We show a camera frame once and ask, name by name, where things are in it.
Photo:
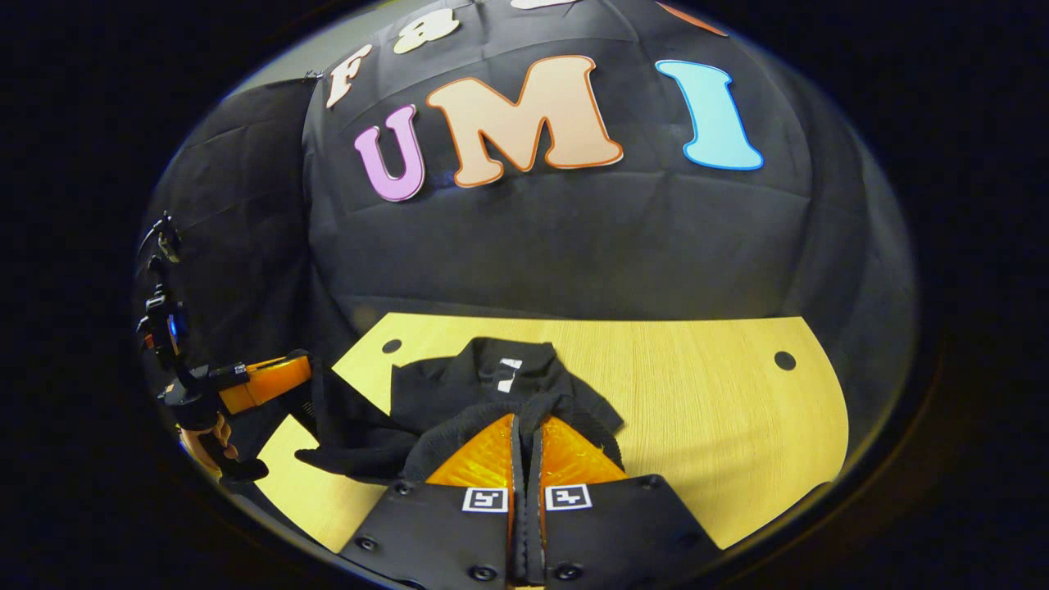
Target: letter m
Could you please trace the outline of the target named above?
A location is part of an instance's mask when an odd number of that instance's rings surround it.
[[[502,164],[488,156],[484,138],[518,170],[531,170],[544,124],[552,144],[545,159],[552,167],[619,162],[623,148],[608,138],[591,88],[590,72],[595,67],[594,60],[584,56],[539,60],[524,75],[516,104],[476,78],[430,92],[426,104],[445,113],[458,154],[455,184],[475,187],[502,176]]]

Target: black fabric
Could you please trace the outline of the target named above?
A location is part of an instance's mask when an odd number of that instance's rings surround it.
[[[504,358],[522,361],[509,392],[497,382]],[[311,356],[317,416],[316,449],[295,457],[325,471],[369,483],[425,481],[480,430],[517,416],[522,456],[547,416],[578,430],[620,468],[614,433],[622,418],[608,402],[564,370],[549,343],[474,338],[459,355],[394,367],[390,416]]]
[[[502,359],[519,361],[520,367],[514,368]],[[508,391],[499,391],[497,384],[510,379]],[[518,405],[539,394],[575,399],[612,433],[623,425],[623,419],[607,400],[564,368],[553,344],[496,338],[474,338],[455,357],[393,367],[390,418],[422,434],[454,418],[465,407],[485,402]],[[548,403],[549,407],[530,406],[536,407],[538,414],[534,416],[521,415],[522,430],[537,427],[538,420],[553,409],[553,403]]]
[[[320,446],[295,451],[296,459],[366,483],[395,479],[419,436],[395,423],[316,356],[311,355],[309,365]]]
[[[278,82],[223,100],[157,183],[142,234],[162,211],[171,213],[183,261],[171,267],[170,282],[189,315],[190,366],[258,362],[297,347],[338,358],[355,341],[316,278],[306,239],[301,135],[315,83]],[[153,292],[145,265],[155,251],[154,239],[136,258],[136,314]],[[159,392],[173,375],[150,352],[142,360],[151,392]],[[233,416],[231,442],[256,457],[290,409],[315,430],[308,401],[300,387]]]
[[[917,285],[893,190],[844,117],[798,73],[749,45],[705,33],[655,2],[593,0],[536,10],[455,5],[451,35],[406,55],[369,42],[352,89],[326,108],[330,70],[305,121],[304,190],[317,267],[359,331],[387,312],[573,319],[745,319],[800,315],[837,373],[850,451],[885,416],[909,371]],[[346,55],[359,45],[347,46]],[[529,66],[583,55],[608,135],[623,160],[529,172],[469,189],[452,182],[456,150],[429,92],[466,77],[515,100]],[[698,166],[682,147],[691,120],[655,63],[679,59],[732,77],[753,171]],[[371,189],[355,139],[414,104],[426,160],[422,191],[388,203]],[[403,166],[383,131],[380,149]],[[550,147],[542,131],[538,153]]]

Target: tabletop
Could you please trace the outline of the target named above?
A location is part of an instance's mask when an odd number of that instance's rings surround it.
[[[754,532],[841,469],[844,398],[800,317],[592,321],[387,314],[334,365],[383,412],[393,366],[457,355],[474,337],[551,342],[565,368],[605,397],[630,477],[660,473],[714,543]],[[400,347],[383,352],[400,340]],[[384,487],[295,459],[317,442],[285,419],[259,455],[258,482],[300,528],[338,552]]]

